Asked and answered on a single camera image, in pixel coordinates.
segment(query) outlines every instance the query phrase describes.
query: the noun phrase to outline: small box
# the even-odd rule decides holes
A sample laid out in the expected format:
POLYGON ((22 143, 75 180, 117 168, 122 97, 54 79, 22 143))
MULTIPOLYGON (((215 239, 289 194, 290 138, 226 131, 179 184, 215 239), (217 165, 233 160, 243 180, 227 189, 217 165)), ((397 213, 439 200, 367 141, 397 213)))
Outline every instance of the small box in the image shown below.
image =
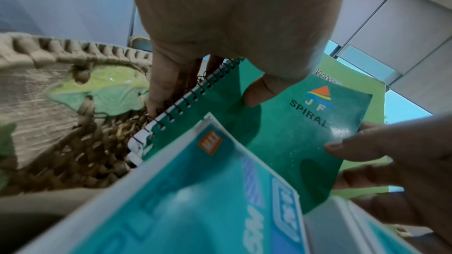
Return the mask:
POLYGON ((420 254, 351 201, 331 197, 304 217, 315 254, 420 254))

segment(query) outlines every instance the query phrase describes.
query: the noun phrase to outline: orange triangle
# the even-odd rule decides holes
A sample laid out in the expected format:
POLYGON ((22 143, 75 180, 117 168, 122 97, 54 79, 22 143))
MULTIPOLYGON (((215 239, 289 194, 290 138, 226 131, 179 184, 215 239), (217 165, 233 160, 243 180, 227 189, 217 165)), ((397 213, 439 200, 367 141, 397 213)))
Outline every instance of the orange triangle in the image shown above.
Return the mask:
POLYGON ((311 90, 311 92, 320 94, 320 95, 330 95, 330 91, 328 90, 328 86, 319 87, 311 90))

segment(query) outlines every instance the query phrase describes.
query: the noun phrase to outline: black spiral wire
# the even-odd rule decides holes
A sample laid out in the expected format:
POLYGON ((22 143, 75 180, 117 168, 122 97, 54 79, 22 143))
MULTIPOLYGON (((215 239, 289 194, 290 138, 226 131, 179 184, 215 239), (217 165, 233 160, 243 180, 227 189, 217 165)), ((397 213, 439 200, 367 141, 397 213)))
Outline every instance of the black spiral wire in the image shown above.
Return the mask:
MULTIPOLYGON (((200 92, 199 92, 200 95, 205 95, 208 92, 208 90, 213 87, 213 85, 217 84, 220 80, 224 79, 227 76, 227 74, 229 74, 231 72, 231 70, 234 70, 244 60, 245 60, 245 58, 227 59, 226 63, 222 63, 213 72, 205 71, 202 76, 198 76, 198 80, 197 80, 196 85, 200 89, 200 92)), ((168 102, 165 103, 165 110, 157 109, 156 110, 157 114, 165 113, 166 114, 165 117, 168 118, 168 122, 169 123, 173 123, 174 121, 176 121, 175 116, 170 114, 168 112, 168 109, 171 108, 172 106, 174 106, 177 109, 177 115, 179 115, 179 116, 183 115, 184 114, 184 110, 181 109, 179 107, 179 105, 180 104, 185 104, 185 106, 187 108, 190 108, 192 106, 192 104, 193 104, 190 101, 188 101, 188 99, 186 98, 186 95, 191 92, 193 94, 193 101, 194 102, 198 101, 198 99, 199 99, 198 95, 194 92, 195 88, 196 88, 196 86, 194 88, 192 88, 192 89, 185 88, 181 95, 177 95, 177 96, 173 97, 172 103, 168 103, 168 102), (176 104, 179 101, 179 99, 182 99, 183 101, 181 103, 179 103, 179 104, 176 104)), ((159 125, 159 127, 158 127, 159 131, 164 131, 165 130, 166 126, 161 122, 161 120, 158 121, 156 118, 154 118, 149 123, 152 123, 152 121, 155 121, 156 124, 159 125)), ((144 129, 147 132, 149 132, 149 133, 151 133, 151 131, 152 131, 152 130, 147 130, 146 127, 144 127, 144 129)), ((152 140, 155 138, 155 132, 152 132, 152 134, 147 137, 146 143, 141 142, 140 140, 135 138, 135 135, 133 135, 132 138, 135 139, 137 142, 139 142, 142 145, 149 145, 149 146, 151 146, 153 144, 152 140)))

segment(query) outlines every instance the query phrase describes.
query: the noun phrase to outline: fingernail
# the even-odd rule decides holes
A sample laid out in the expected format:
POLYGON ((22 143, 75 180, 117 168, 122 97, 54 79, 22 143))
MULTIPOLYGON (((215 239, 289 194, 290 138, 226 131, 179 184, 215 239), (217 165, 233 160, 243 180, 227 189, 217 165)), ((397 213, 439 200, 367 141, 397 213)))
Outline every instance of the fingernail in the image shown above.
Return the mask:
POLYGON ((328 142, 324 146, 326 149, 336 150, 342 147, 342 142, 328 142))

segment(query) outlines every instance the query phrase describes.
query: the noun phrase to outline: person's left hand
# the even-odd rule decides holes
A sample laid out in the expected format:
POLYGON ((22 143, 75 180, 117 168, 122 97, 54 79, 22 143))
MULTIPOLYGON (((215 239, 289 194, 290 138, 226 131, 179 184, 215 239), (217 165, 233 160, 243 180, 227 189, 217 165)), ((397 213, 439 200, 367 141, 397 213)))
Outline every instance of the person's left hand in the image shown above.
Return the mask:
POLYGON ((353 162, 389 156, 393 162, 343 170, 334 189, 400 186, 404 192, 353 198, 382 223, 429 227, 408 242, 425 253, 452 252, 452 115, 394 125, 363 123, 355 136, 325 149, 353 162))

